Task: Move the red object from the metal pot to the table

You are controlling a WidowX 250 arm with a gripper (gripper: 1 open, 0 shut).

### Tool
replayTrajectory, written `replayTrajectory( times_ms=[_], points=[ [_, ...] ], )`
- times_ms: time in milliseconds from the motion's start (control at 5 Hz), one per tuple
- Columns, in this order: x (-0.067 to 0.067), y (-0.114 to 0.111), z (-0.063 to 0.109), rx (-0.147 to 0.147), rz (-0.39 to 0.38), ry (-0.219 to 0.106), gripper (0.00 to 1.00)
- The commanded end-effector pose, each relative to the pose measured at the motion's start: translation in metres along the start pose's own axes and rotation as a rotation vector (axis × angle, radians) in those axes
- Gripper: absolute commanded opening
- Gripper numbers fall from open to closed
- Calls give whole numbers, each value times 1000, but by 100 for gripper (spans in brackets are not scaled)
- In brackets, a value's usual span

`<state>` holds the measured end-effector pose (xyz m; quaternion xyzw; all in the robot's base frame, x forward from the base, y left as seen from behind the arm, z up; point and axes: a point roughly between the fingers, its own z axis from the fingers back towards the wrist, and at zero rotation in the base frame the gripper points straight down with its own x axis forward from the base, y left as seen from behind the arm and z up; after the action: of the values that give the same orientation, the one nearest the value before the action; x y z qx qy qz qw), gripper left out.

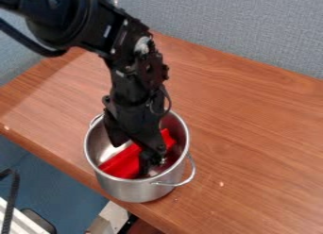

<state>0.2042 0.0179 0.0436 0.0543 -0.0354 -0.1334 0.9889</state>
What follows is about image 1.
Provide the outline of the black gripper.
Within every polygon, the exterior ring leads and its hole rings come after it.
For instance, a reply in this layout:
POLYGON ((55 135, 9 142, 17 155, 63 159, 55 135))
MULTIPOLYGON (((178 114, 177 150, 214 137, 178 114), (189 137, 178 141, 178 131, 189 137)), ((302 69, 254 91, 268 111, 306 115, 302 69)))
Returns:
POLYGON ((114 86, 103 98, 105 128, 115 147, 127 141, 138 143, 145 150, 139 154, 139 178, 154 177, 166 165, 166 143, 161 133, 161 121, 171 110, 165 109, 171 97, 166 86, 147 92, 131 92, 130 88, 114 86))

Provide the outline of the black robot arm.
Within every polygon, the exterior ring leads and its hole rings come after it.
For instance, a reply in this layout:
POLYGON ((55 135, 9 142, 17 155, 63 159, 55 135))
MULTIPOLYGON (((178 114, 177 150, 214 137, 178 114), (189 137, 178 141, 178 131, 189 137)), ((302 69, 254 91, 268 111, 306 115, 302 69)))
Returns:
POLYGON ((59 57, 79 47, 105 60, 111 73, 106 132, 114 146, 133 141, 142 147, 137 174, 146 175, 167 154, 161 121, 173 107, 165 87, 170 67, 150 27, 114 0, 0 0, 0 8, 26 18, 34 35, 3 19, 0 31, 39 55, 59 57))

